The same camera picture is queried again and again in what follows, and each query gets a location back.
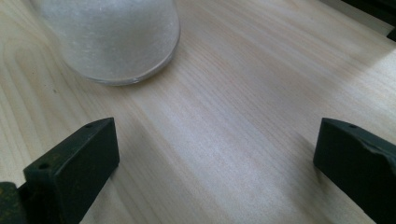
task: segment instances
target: black plastic jaw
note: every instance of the black plastic jaw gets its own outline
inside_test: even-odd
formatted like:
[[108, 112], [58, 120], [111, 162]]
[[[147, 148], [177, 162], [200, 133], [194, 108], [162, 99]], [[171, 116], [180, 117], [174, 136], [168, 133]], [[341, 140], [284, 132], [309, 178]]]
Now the black plastic jaw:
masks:
[[85, 125], [27, 166], [20, 188], [0, 183], [0, 224], [79, 223], [119, 162], [114, 119]]
[[314, 164], [376, 223], [396, 223], [396, 146], [356, 125], [323, 119]]

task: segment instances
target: wooden table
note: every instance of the wooden table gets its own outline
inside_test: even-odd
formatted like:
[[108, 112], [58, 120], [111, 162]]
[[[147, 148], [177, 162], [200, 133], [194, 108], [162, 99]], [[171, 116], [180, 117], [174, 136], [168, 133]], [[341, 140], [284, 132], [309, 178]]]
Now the wooden table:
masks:
[[372, 223], [312, 159], [323, 117], [396, 143], [391, 27], [335, 0], [177, 0], [175, 59], [107, 87], [64, 65], [23, 1], [0, 0], [1, 180], [114, 117], [120, 167], [82, 223]]

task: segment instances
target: glass jar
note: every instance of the glass jar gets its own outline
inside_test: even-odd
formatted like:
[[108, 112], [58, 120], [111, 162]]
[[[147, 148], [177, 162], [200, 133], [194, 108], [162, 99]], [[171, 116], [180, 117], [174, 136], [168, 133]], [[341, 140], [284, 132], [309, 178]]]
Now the glass jar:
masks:
[[126, 85], [172, 59], [180, 35], [173, 0], [30, 0], [64, 61], [81, 76]]

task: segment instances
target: white granules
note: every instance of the white granules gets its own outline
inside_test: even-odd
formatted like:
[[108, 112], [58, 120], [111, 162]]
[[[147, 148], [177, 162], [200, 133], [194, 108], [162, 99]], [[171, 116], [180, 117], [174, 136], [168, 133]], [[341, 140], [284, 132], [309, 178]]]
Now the white granules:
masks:
[[171, 57], [179, 36], [173, 0], [31, 0], [64, 60], [107, 84], [138, 81]]

